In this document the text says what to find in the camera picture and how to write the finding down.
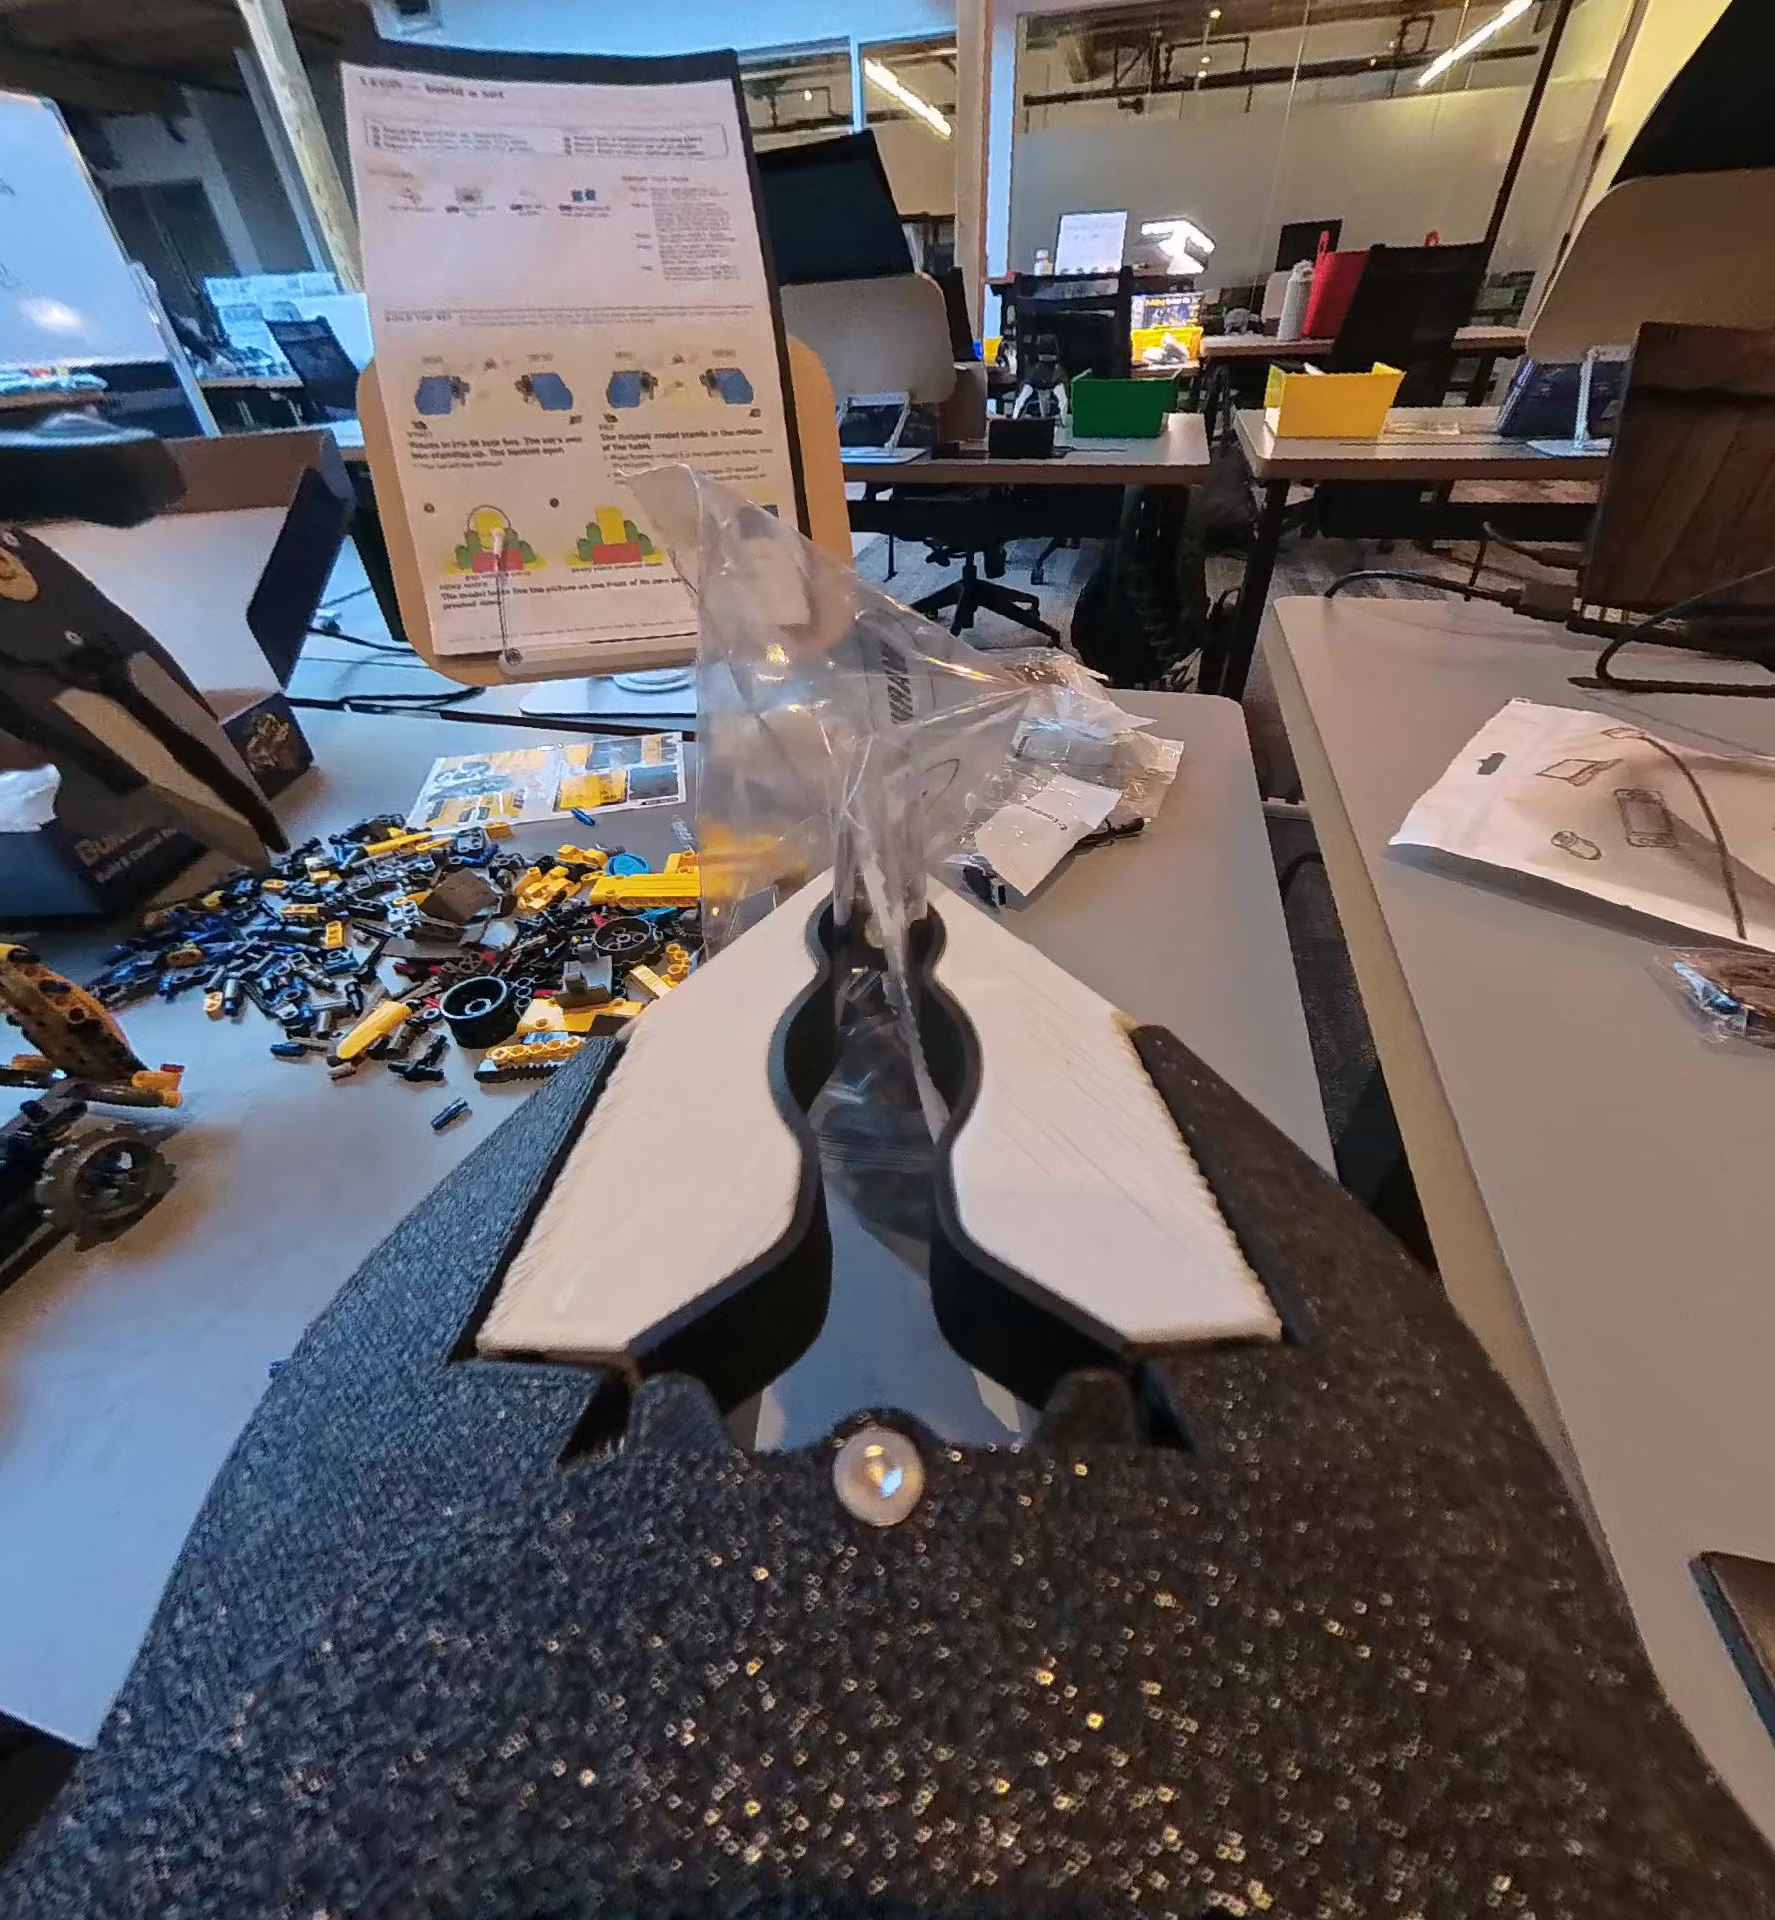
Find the heap of yellow building beams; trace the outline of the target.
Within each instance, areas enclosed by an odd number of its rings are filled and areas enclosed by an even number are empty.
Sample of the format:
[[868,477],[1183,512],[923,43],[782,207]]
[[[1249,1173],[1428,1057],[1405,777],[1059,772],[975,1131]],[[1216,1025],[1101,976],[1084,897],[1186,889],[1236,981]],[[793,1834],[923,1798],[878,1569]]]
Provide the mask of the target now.
[[[588,1044],[625,1040],[701,963],[701,857],[683,845],[655,877],[612,880],[606,865],[620,850],[564,845],[538,857],[509,884],[491,929],[508,934],[487,974],[509,979],[522,1003],[516,1035],[469,1051],[480,1086],[550,1079]],[[614,916],[644,916],[664,934],[655,966],[615,974],[594,949],[594,929]]]

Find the background dark desk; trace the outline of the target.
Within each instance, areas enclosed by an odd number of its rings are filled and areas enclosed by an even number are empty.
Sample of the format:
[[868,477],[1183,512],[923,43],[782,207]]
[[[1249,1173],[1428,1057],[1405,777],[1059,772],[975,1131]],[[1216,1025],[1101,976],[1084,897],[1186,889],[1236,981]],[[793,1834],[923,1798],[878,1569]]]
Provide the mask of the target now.
[[1236,445],[1265,487],[1590,484],[1610,442],[1525,442],[1496,431],[1496,407],[1398,407],[1374,439],[1284,439],[1263,409],[1236,412]]

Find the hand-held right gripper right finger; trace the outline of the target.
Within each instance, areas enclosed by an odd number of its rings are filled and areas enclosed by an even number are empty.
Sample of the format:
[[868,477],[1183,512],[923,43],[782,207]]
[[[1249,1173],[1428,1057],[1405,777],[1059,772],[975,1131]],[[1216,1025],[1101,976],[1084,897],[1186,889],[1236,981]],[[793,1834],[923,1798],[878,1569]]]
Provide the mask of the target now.
[[1282,1319],[1137,1048],[1154,1040],[982,908],[923,929],[946,1121],[933,1309],[965,1358],[1163,1358]]

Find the clear plastic parts bag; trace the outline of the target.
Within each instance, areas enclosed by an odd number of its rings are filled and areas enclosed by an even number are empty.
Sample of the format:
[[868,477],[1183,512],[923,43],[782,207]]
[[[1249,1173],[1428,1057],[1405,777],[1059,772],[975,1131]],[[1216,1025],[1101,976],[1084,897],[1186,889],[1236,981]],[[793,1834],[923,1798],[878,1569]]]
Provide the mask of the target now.
[[806,1110],[862,1163],[927,1147],[942,1106],[906,995],[919,916],[978,831],[1053,782],[1109,792],[1106,823],[1137,724],[1069,654],[983,654],[690,465],[633,491],[698,614],[705,954],[824,900],[849,947],[831,1088]]

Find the background open kit box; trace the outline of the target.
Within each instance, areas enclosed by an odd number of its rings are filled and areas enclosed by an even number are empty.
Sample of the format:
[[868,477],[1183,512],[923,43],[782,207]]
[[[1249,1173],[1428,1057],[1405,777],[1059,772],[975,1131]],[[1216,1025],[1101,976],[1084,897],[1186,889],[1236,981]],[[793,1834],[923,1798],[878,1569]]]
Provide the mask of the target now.
[[1502,402],[1496,434],[1527,445],[1612,442],[1620,429],[1631,358],[1592,353],[1578,362],[1521,360]]

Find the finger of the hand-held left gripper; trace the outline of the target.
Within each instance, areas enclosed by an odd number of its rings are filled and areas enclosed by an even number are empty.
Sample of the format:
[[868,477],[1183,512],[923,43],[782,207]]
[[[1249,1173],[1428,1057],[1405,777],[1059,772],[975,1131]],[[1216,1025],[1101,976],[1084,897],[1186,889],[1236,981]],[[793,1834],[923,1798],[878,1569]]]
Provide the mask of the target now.
[[188,730],[149,704],[65,690],[54,709],[138,777],[138,804],[207,852],[263,870],[279,854],[279,818],[246,761],[216,727]]
[[267,792],[214,709],[153,651],[119,663],[119,757],[171,821],[209,852],[231,859],[289,852]]

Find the pile of small building pieces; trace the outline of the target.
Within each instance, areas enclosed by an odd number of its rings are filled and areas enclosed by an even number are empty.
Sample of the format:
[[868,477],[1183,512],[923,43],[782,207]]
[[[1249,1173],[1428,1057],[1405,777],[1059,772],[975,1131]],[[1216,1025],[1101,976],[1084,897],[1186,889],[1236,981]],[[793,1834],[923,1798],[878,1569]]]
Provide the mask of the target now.
[[561,846],[523,854],[508,825],[372,817],[306,841],[267,873],[241,870],[152,910],[107,951],[88,993],[115,1012],[181,998],[214,1023],[259,1012],[277,1028],[277,1059],[318,1062],[333,1080],[369,1065],[409,1086],[441,1088],[464,1065],[474,1079],[438,1001],[489,971],[512,880]]

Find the white monitor stand base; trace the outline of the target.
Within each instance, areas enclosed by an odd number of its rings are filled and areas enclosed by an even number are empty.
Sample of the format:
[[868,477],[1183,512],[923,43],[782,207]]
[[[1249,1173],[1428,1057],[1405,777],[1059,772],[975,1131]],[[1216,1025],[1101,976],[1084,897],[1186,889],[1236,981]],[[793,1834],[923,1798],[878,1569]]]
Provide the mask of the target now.
[[527,688],[517,702],[526,719],[572,729],[694,729],[698,677],[692,664],[637,669],[623,676],[576,677]]

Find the white board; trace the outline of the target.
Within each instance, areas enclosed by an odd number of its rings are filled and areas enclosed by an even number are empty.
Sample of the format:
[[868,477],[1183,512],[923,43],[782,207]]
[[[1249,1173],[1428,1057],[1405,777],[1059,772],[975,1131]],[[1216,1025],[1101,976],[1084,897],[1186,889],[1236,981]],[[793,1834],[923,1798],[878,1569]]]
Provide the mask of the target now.
[[193,366],[48,98],[0,90],[0,369]]

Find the dark wooden board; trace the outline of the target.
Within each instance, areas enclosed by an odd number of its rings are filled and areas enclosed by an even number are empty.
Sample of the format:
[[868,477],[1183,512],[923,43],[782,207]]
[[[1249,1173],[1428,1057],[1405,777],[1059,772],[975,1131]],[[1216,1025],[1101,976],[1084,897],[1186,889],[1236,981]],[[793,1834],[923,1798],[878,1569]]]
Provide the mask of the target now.
[[1644,323],[1578,601],[1775,615],[1775,329]]

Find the cardboard sign with paper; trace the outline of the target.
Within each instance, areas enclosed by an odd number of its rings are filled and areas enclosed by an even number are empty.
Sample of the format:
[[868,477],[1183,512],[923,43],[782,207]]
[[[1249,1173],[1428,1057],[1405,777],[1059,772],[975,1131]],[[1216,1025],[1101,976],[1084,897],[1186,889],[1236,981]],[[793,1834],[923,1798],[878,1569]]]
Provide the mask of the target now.
[[678,668],[687,468],[812,537],[740,63],[367,38],[340,68],[403,628],[469,688]]

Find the crumpled clear plastic bag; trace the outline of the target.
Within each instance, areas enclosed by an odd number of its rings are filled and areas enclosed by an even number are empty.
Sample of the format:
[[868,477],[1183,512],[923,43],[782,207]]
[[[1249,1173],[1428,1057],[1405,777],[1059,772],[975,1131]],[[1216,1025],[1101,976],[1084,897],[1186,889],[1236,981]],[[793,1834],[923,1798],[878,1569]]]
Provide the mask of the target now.
[[1028,686],[987,799],[947,863],[983,905],[1034,898],[1077,854],[1142,837],[1185,764],[1185,743],[1093,679]]

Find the dark blue cardboard kit box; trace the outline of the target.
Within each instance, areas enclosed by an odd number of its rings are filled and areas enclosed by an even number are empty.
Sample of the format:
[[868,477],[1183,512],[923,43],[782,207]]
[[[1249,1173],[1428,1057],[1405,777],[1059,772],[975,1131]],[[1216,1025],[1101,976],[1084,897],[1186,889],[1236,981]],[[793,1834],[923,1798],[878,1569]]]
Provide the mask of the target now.
[[[44,413],[0,431],[141,429]],[[37,537],[171,653],[275,811],[314,764],[286,688],[348,539],[353,486],[318,429],[163,442],[186,480],[166,515]],[[115,915],[201,857],[235,863],[138,804],[138,777],[64,717],[0,707],[0,729],[54,768],[0,777],[0,926]]]

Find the background grey table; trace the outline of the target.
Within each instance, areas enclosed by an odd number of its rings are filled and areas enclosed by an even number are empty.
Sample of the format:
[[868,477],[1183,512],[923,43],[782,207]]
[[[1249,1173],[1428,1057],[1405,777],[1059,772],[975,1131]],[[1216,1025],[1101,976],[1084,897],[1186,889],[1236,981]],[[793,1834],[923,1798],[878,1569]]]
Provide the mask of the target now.
[[1574,636],[1351,593],[1278,600],[1265,651],[1441,1278],[1775,1846],[1775,1746],[1694,1581],[1775,1562],[1775,1051],[1706,1035],[1665,926],[1393,845],[1507,702],[1582,702]]

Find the yellow black toy vehicle model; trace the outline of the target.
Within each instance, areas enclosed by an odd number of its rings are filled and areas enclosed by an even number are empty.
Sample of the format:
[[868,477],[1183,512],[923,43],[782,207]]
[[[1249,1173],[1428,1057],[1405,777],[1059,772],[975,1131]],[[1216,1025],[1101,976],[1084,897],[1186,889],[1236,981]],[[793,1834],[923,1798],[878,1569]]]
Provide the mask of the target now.
[[0,1278],[70,1238],[126,1236],[174,1184],[155,1137],[95,1110],[168,1113],[182,1070],[148,1067],[107,1008],[31,949],[0,943],[0,1019],[26,1048],[0,1064]]

